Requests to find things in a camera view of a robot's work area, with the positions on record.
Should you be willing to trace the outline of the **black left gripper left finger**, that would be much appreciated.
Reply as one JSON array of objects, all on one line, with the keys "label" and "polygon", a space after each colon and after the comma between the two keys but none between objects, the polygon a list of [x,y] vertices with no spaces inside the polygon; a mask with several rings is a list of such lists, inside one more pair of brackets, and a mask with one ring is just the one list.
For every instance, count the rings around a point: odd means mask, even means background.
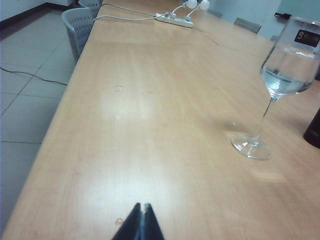
[{"label": "black left gripper left finger", "polygon": [[139,231],[141,204],[136,203],[127,218],[113,236],[113,240],[134,240]]}]

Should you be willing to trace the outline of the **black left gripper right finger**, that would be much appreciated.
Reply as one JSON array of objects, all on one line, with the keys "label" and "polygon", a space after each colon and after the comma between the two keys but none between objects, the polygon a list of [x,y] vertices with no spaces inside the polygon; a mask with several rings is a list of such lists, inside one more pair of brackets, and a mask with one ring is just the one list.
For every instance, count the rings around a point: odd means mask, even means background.
[{"label": "black left gripper right finger", "polygon": [[142,240],[164,240],[164,235],[154,213],[152,205],[146,203],[144,205],[144,213],[142,215],[141,239]]}]

